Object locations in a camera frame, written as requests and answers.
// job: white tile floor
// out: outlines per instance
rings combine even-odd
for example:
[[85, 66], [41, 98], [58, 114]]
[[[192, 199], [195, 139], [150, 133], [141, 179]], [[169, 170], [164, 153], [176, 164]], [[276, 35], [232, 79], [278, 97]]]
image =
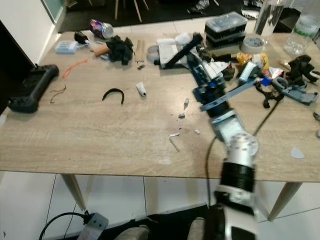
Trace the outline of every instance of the white tile floor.
[[[207, 18], [116, 27], [115, 33], [203, 32]], [[250, 21], [246, 31], [252, 31]], [[204, 179], [121, 176], [77, 176], [87, 208], [109, 219], [110, 225], [136, 217], [170, 212], [203, 204], [207, 200]], [[211, 189], [218, 184], [211, 180]], [[284, 183], [258, 182], [257, 195], [270, 211]], [[6, 172], [0, 184], [0, 240], [35, 240], [52, 217], [72, 212], [75, 201], [59, 174]], [[261, 240], [319, 240], [320, 184], [304, 183], [274, 222], [259, 213]], [[70, 217], [60, 218], [46, 231], [45, 239], [64, 236]], [[74, 217], [67, 236], [83, 228]]]

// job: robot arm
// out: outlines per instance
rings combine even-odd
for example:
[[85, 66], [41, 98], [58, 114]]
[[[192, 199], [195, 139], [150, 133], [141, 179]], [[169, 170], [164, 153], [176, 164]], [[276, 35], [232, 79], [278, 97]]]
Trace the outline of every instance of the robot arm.
[[193, 94], [207, 111], [216, 137], [225, 144], [220, 184], [214, 195], [216, 204], [209, 207], [205, 221], [205, 240], [255, 240], [257, 223], [254, 216], [255, 162], [257, 139], [249, 134], [227, 100], [252, 87], [261, 69], [249, 63], [242, 72], [239, 87], [225, 93], [222, 76], [210, 79], [204, 65], [192, 54], [187, 55], [190, 70], [198, 83]]

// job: roll of tape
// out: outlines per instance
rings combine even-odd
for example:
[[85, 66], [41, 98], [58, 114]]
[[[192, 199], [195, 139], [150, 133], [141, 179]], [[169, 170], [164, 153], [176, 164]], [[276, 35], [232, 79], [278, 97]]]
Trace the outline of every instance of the roll of tape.
[[149, 59], [149, 61], [151, 61], [152, 63], [154, 63], [155, 60], [159, 60], [160, 56], [159, 56], [159, 46], [154, 45], [149, 47], [146, 50], [146, 57]]
[[258, 37], [246, 37], [240, 49], [245, 54], [259, 54], [264, 49], [264, 42]]

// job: blue plastic piece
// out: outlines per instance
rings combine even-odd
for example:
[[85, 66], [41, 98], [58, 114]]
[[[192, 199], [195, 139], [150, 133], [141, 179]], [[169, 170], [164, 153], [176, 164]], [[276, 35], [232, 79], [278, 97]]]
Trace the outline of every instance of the blue plastic piece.
[[264, 78], [261, 80], [261, 84], [265, 87], [271, 85], [271, 83], [272, 80], [269, 79], [267, 76], [264, 76]]
[[210, 88], [215, 88], [217, 86], [217, 84], [215, 84], [214, 82], [210, 82], [209, 87]]
[[77, 50], [78, 43], [76, 41], [60, 41], [55, 47], [57, 54], [74, 54]]

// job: wood grain surface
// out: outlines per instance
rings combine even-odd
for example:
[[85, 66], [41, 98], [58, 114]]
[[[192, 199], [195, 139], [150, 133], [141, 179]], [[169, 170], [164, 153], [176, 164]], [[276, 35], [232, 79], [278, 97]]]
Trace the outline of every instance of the wood grain surface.
[[[120, 34], [133, 44], [145, 41], [145, 49], [156, 38], [174, 37], [172, 34]], [[274, 34], [265, 52], [270, 65], [278, 67], [277, 60], [292, 59], [282, 46], [287, 34]], [[60, 40], [72, 40], [73, 33], [64, 33]], [[237, 53], [237, 47], [216, 51], [217, 54]], [[319, 50], [314, 44], [307, 49], [312, 63], [320, 69]], [[76, 62], [90, 57], [62, 79], [63, 73]], [[138, 70], [137, 63], [121, 66], [93, 57], [87, 48], [73, 55], [56, 54], [54, 48], [41, 62], [56, 64], [60, 75], [49, 85], [39, 109], [34, 114], [9, 112], [7, 122], [0, 128], [0, 170], [37, 173], [127, 175], [157, 177], [205, 177], [205, 155], [214, 132], [206, 112], [193, 97], [197, 87], [187, 69], [160, 70], [146, 62]], [[136, 84], [143, 82], [147, 96], [139, 95]], [[64, 93], [50, 99], [53, 90]], [[319, 83], [309, 91], [320, 91]], [[227, 83], [227, 89], [236, 81]], [[123, 90], [121, 105], [119, 93], [104, 93], [111, 88]], [[184, 110], [185, 99], [189, 106]], [[239, 113], [249, 133], [253, 133], [268, 114], [262, 102], [264, 97], [251, 88], [229, 103]], [[315, 133], [320, 128], [312, 113], [318, 104], [305, 106], [286, 97], [257, 135], [259, 152], [257, 180], [287, 182], [320, 182], [320, 140]], [[185, 119], [178, 119], [184, 113]], [[180, 149], [177, 152], [169, 135]], [[291, 149], [298, 147], [304, 159], [291, 157]], [[211, 178], [219, 178], [224, 145], [216, 141], [210, 154]]]

